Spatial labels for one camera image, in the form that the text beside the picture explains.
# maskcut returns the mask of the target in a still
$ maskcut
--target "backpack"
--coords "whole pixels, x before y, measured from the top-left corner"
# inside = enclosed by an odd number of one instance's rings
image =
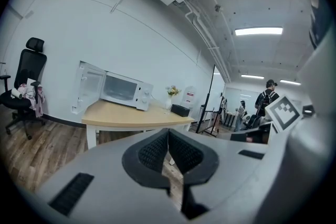
[[[271,92],[269,95],[263,91],[261,93],[261,98],[258,103],[258,110],[256,115],[258,116],[260,112],[262,112],[263,115],[265,115],[265,107],[267,107],[269,104],[272,103],[272,97],[276,94],[275,92]]]

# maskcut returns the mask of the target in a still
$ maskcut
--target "ceiling light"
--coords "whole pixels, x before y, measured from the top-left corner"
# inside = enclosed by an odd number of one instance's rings
[[[269,35],[281,35],[282,27],[253,27],[236,29],[236,36],[243,35],[258,35],[258,34],[269,34]]]
[[[294,84],[294,85],[301,85],[300,83],[298,82],[294,82],[294,81],[288,81],[288,80],[280,80],[280,82],[282,83],[288,83],[288,84]]]
[[[251,76],[251,75],[242,75],[243,78],[251,78],[251,79],[264,79],[264,77],[260,76]]]

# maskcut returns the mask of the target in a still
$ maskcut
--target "open microwave door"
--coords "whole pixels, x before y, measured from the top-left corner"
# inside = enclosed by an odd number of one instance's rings
[[[99,100],[105,77],[105,70],[80,62],[73,91],[72,113],[78,114]]]

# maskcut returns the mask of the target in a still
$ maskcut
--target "black office chair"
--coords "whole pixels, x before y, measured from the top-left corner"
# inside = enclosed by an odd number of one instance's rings
[[[28,78],[36,80],[31,83],[31,86],[35,88],[35,100],[36,104],[38,103],[38,94],[37,87],[40,82],[38,81],[39,75],[42,71],[43,66],[47,61],[47,56],[41,54],[43,52],[43,44],[44,41],[35,37],[32,37],[28,40],[26,47],[28,49],[24,49],[21,52],[19,67],[17,69],[17,74],[15,77],[14,88],[18,88],[22,83],[27,83]],[[11,98],[12,90],[8,90],[7,79],[9,79],[9,75],[0,76],[1,80],[5,80],[5,89],[6,92],[0,95],[0,104],[2,103],[4,106],[17,110],[17,113],[13,113],[13,120],[6,126],[7,134],[11,134],[9,127],[14,124],[23,121],[25,132],[28,140],[32,139],[32,136],[28,134],[26,121],[38,121],[41,122],[42,125],[45,122],[42,119],[36,118],[35,111],[30,109],[29,107],[32,105],[29,99],[19,99],[19,98]]]

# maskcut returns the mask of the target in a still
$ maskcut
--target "office chair headrest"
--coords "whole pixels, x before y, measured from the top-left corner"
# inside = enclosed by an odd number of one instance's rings
[[[27,41],[26,47],[36,52],[43,52],[43,44],[44,44],[44,40],[36,38],[36,37],[31,37]]]

